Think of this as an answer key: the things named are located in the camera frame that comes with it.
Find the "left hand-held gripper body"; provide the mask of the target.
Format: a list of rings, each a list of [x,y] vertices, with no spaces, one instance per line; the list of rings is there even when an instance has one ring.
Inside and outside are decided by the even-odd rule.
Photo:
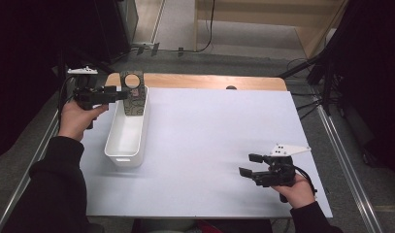
[[[67,73],[75,79],[73,99],[84,110],[92,110],[94,95],[99,92],[96,87],[98,71],[88,66],[78,69],[69,69]]]

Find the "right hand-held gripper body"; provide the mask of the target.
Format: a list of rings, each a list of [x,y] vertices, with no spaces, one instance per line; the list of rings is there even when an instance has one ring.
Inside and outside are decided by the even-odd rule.
[[[265,172],[255,172],[255,183],[263,187],[294,185],[296,168],[293,164],[292,156],[310,150],[310,147],[276,144],[268,155],[263,155],[263,163],[269,166],[269,170]]]

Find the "dark patterned phone case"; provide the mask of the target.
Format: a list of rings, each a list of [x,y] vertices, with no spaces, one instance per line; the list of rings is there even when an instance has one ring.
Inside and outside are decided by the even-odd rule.
[[[142,116],[146,104],[146,86],[142,71],[124,71],[119,73],[121,90],[127,92],[123,100],[127,116]]]

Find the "white plastic bin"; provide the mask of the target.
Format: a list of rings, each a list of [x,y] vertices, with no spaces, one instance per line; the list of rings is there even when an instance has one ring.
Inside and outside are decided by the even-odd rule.
[[[139,167],[144,161],[149,106],[146,97],[141,116],[127,116],[118,101],[104,152],[119,167]]]

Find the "person's right hand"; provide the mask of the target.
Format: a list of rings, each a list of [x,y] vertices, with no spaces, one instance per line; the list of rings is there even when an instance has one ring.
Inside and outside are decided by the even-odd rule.
[[[306,178],[296,174],[293,186],[273,186],[273,189],[283,195],[293,209],[299,209],[315,201],[312,188]]]

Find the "person's left hand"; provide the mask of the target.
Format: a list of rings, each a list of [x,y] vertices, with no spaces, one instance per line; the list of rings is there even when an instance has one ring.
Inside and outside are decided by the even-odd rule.
[[[90,123],[108,109],[108,105],[99,105],[92,110],[84,110],[75,101],[65,104],[61,113],[58,136],[80,141]]]

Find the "white table mat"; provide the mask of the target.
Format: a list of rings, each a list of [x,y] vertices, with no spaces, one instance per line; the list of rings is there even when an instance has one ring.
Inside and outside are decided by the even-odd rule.
[[[290,207],[271,188],[240,175],[264,171],[252,153],[277,144],[306,147],[287,91],[153,88],[144,161],[113,164],[105,146],[116,106],[84,134],[81,168],[91,216],[272,218]]]

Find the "black cabinet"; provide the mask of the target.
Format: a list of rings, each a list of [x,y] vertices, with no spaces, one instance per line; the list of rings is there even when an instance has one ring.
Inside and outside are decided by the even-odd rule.
[[[115,62],[131,50],[139,16],[136,0],[94,0],[105,42],[104,58]]]

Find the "red cloth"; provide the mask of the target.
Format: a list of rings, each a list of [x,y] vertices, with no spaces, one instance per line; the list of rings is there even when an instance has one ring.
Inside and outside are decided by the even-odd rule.
[[[197,226],[201,233],[226,233],[219,225],[202,219],[197,221]]]

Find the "black curtain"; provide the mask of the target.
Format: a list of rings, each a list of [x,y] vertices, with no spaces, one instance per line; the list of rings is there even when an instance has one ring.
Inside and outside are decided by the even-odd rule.
[[[57,53],[77,37],[89,2],[0,0],[0,155],[59,88]]]
[[[337,33],[346,118],[368,163],[395,172],[395,0],[349,0]]]

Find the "light wooden shelf unit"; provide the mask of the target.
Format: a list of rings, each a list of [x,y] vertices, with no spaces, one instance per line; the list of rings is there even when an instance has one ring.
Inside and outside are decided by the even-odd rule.
[[[194,48],[197,48],[197,22],[214,21],[294,26],[307,58],[329,31],[341,20],[349,0],[194,0]]]

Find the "aluminium floor rail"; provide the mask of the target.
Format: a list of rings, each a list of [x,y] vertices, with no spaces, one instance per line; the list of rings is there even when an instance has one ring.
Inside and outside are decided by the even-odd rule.
[[[357,209],[363,219],[368,233],[383,233],[374,207],[368,197],[362,183],[360,182],[351,161],[348,158],[346,148],[340,138],[333,119],[328,116],[322,107],[317,112],[329,137],[333,150],[338,158],[342,171],[345,175],[347,185],[351,191]]]
[[[45,154],[57,130],[58,93],[46,102],[21,132],[14,145],[0,156],[0,232],[29,182],[28,170]]]

